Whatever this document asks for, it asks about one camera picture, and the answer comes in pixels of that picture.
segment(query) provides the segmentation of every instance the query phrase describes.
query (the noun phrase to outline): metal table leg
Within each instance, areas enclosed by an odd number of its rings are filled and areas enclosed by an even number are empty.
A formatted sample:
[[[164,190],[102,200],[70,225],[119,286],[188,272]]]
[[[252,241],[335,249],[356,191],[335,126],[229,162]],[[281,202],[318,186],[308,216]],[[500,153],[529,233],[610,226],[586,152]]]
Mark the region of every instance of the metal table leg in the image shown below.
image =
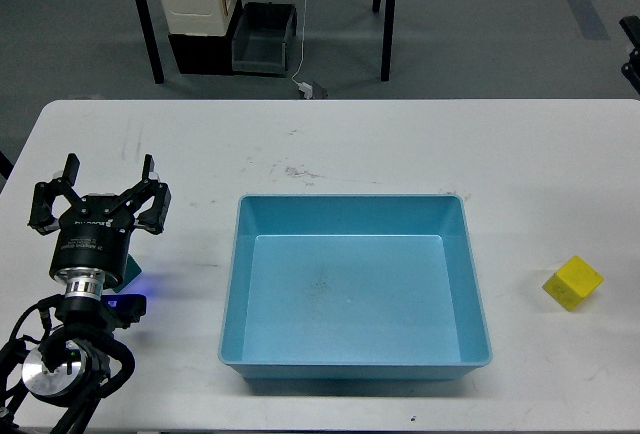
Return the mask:
[[[9,161],[2,152],[0,152],[0,176],[8,179],[12,170],[13,164],[11,164],[11,161]]]
[[[136,7],[138,8],[138,16],[140,17],[140,24],[142,25],[144,42],[147,45],[147,53],[149,54],[149,62],[151,63],[151,70],[153,71],[153,79],[156,81],[156,84],[162,84],[164,82],[164,73],[162,72],[162,63],[160,62],[158,45],[156,44],[156,38],[153,34],[153,24],[151,23],[147,0],[136,0]]]
[[[380,2],[382,0],[373,0],[373,12],[380,11]],[[386,82],[389,80],[389,71],[391,70],[391,46],[393,44],[393,21],[395,16],[396,0],[386,0],[384,10],[384,34],[382,38],[382,67],[380,69],[380,80]]]

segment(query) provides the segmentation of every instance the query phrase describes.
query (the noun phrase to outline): robotic arm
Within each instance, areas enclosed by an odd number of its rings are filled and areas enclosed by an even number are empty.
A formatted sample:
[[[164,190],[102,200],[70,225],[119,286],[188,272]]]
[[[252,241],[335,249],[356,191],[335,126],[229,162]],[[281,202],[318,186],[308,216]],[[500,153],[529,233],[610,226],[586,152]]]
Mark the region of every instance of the robotic arm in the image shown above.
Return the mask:
[[[80,197],[73,190],[79,166],[76,155],[69,154],[62,174],[34,189],[29,226],[42,235],[60,230],[49,275],[65,284],[66,291],[64,296],[51,296],[31,306],[0,350],[0,432],[21,432],[13,420],[29,393],[42,402],[67,408],[53,434],[84,432],[100,400],[122,387],[135,368],[131,351],[115,340],[113,332],[139,322],[146,312],[146,298],[107,296],[102,290],[124,282],[135,229],[154,235],[164,230],[171,201],[169,186],[152,172],[153,158],[147,155],[142,179],[132,188],[120,195]],[[56,219],[52,208],[59,196],[67,199],[70,208]],[[150,199],[151,207],[135,217]],[[53,333],[52,308],[62,323]],[[44,330],[42,338],[18,338],[22,323],[36,310]],[[37,347],[29,350],[27,342]],[[121,366],[113,377],[110,359]],[[8,376],[20,364],[20,381],[7,389]]]

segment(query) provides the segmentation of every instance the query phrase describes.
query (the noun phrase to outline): white cable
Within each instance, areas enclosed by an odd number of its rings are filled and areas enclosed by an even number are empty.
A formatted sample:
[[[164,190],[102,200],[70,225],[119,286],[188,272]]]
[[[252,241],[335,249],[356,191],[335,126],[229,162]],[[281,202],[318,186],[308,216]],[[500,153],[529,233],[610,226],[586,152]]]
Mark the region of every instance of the white cable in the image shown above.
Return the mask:
[[[296,86],[300,87],[301,83],[296,81],[296,76],[302,69],[302,63],[304,62],[304,31],[307,27],[307,0],[304,0],[304,11],[302,14],[302,39],[301,39],[301,54],[300,54],[300,64],[298,65],[298,70],[291,76],[291,80],[295,83]]]

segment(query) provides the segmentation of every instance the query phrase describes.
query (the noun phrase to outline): yellow block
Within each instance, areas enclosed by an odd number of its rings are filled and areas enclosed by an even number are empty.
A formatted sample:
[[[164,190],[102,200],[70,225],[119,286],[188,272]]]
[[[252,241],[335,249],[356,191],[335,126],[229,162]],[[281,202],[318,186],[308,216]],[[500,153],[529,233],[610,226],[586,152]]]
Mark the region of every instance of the yellow block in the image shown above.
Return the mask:
[[[573,256],[544,283],[542,288],[567,311],[572,311],[604,281],[580,257]]]

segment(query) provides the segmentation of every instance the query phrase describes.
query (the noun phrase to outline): black cable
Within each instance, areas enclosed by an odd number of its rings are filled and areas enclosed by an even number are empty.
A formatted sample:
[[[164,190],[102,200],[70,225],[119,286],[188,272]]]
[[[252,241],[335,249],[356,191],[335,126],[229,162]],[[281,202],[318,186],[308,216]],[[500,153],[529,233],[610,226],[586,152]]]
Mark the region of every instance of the black cable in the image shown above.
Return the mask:
[[[51,315],[49,314],[49,309],[55,307],[62,299],[64,299],[64,296],[62,294],[55,294],[53,296],[41,299],[33,306],[29,307],[29,309],[22,313],[22,315],[16,322],[16,325],[13,327],[13,331],[11,331],[11,337],[9,337],[9,339],[14,340],[18,338],[18,332],[20,332],[22,324],[24,324],[24,321],[27,320],[27,317],[29,317],[29,315],[37,309],[38,311],[40,311],[40,322],[42,323],[42,329],[44,329],[44,334],[42,336],[42,339],[40,339],[40,342],[44,341],[47,337],[49,337],[49,334],[51,333]],[[24,339],[29,342],[34,342],[33,338],[30,336],[24,336]]]
[[[13,327],[13,331],[11,331],[11,336],[9,337],[10,340],[18,338],[18,332],[20,331],[22,324],[24,324],[24,321],[27,320],[27,317],[29,317],[29,315],[36,309],[38,309],[38,304],[34,304],[22,313],[22,315],[18,318],[16,325]]]

